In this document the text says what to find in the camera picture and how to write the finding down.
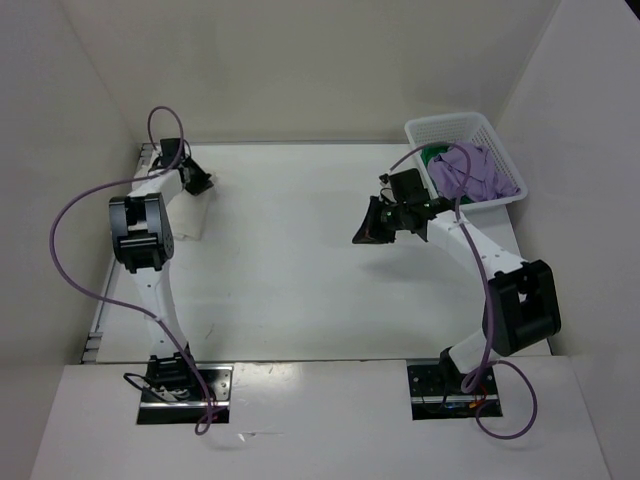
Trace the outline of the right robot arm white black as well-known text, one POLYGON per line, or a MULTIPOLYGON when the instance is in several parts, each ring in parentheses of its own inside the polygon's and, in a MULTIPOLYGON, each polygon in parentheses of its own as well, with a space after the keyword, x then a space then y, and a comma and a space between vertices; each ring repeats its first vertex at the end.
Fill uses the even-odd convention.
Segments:
POLYGON ((527 261, 477 229, 449 200, 390 202, 372 196, 354 244, 384 245, 408 231, 447 253, 481 283, 481 326, 445 348, 439 382, 450 393, 469 393, 490 363, 556 335, 561 317, 551 267, 527 261))

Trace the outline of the green shirt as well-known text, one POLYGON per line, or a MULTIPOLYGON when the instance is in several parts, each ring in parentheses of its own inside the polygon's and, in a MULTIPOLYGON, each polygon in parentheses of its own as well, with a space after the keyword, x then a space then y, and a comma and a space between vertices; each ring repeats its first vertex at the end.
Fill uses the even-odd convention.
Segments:
MULTIPOLYGON (((440 192, 440 187, 439 187, 439 183, 446 183, 444 180, 440 181, 434 177, 434 175, 438 176, 440 175, 439 173, 436 172, 436 174, 431 174, 429 173, 429 165, 430 163, 437 157, 439 157, 441 154, 443 153, 447 153, 449 151, 450 147, 448 145, 435 145, 435 146, 430 146, 427 147, 425 149, 423 149, 420 153, 420 158, 422 159, 422 162, 425 166, 425 169, 427 170, 427 174, 429 179, 431 180, 431 182, 434 184, 434 186, 436 187, 436 190, 438 191, 438 195, 439 196, 446 196, 447 198, 449 198, 450 200, 455 200, 456 195, 457 195, 457 189, 453 189, 453 193, 451 195, 445 195, 442 192, 440 192)), ((461 204, 465 205, 465 204, 472 204, 474 203, 472 199, 470 199, 468 196, 466 196, 466 194, 463 194, 462 198, 461 198, 461 204)))

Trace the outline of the purple shirt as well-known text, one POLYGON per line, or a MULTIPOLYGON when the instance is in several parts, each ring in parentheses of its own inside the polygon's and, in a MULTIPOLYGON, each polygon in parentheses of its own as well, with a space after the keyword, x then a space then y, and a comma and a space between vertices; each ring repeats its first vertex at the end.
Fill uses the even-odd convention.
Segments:
POLYGON ((456 143, 426 163, 438 195, 455 200, 464 179, 463 203, 478 203, 513 197, 520 188, 497 169, 493 153, 486 146, 456 143))

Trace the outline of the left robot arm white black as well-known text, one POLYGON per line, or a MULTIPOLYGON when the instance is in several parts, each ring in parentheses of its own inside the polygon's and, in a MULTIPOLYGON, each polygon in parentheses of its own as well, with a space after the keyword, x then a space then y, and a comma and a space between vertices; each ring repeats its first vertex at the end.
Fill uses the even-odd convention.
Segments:
POLYGON ((109 201, 111 241, 116 260, 134 280, 144 316, 153 322, 149 385, 180 400, 194 396, 200 376, 176 313, 170 282, 175 253, 167 206, 185 193, 196 199, 210 192, 212 176, 191 157, 164 172, 166 157, 152 164, 149 177, 128 195, 109 201))

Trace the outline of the white t shirt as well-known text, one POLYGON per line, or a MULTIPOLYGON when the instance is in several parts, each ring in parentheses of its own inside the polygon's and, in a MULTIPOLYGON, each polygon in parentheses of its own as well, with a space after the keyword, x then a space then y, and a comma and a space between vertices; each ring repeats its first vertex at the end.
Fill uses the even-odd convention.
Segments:
POLYGON ((178 241, 198 241, 204 230, 209 203, 214 196, 213 186, 192 195, 182 186, 179 173, 163 175, 161 180, 136 182, 130 196, 152 193, 157 187, 163 196, 173 238, 178 241))

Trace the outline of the aluminium table edge rail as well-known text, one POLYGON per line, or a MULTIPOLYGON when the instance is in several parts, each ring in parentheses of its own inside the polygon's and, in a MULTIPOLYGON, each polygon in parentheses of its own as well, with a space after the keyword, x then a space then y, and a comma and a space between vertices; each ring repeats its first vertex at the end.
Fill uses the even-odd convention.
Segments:
MULTIPOLYGON (((139 157, 136 164, 136 172, 138 172, 143 166, 148 166, 153 156, 154 148, 149 143, 141 145, 139 157)), ((118 266, 114 255, 111 255, 110 262, 106 276, 102 285, 101 295, 110 297, 111 284, 118 276, 118 266)), ((102 320, 105 316, 105 309, 107 304, 103 301, 99 301, 95 309, 93 321, 84 343, 84 348, 80 357, 80 364, 96 364, 97 355, 100 348, 101 340, 103 337, 102 320)))

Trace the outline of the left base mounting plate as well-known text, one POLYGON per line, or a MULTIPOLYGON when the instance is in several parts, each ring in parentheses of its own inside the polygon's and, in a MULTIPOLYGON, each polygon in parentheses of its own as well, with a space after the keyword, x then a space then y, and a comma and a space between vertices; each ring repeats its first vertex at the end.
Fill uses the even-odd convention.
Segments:
MULTIPOLYGON (((230 364, 199 365, 199 372, 211 392, 213 424, 228 424, 232 392, 233 366, 230 364)), ((138 374, 130 379, 140 391, 137 425, 196 425, 205 421, 207 402, 198 384, 182 390, 153 387, 138 374)))

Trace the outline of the white plastic basket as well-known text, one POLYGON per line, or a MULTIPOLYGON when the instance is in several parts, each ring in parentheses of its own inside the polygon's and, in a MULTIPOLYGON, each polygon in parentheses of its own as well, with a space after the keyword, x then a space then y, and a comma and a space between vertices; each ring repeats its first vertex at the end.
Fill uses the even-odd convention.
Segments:
POLYGON ((522 176, 484 115, 477 112, 460 112, 421 117, 408 120, 404 130, 411 148, 438 142, 466 142, 486 147, 492 153, 496 170, 513 184, 516 192, 501 199, 462 205, 461 209, 465 213, 507 205, 527 196, 528 188, 522 176))

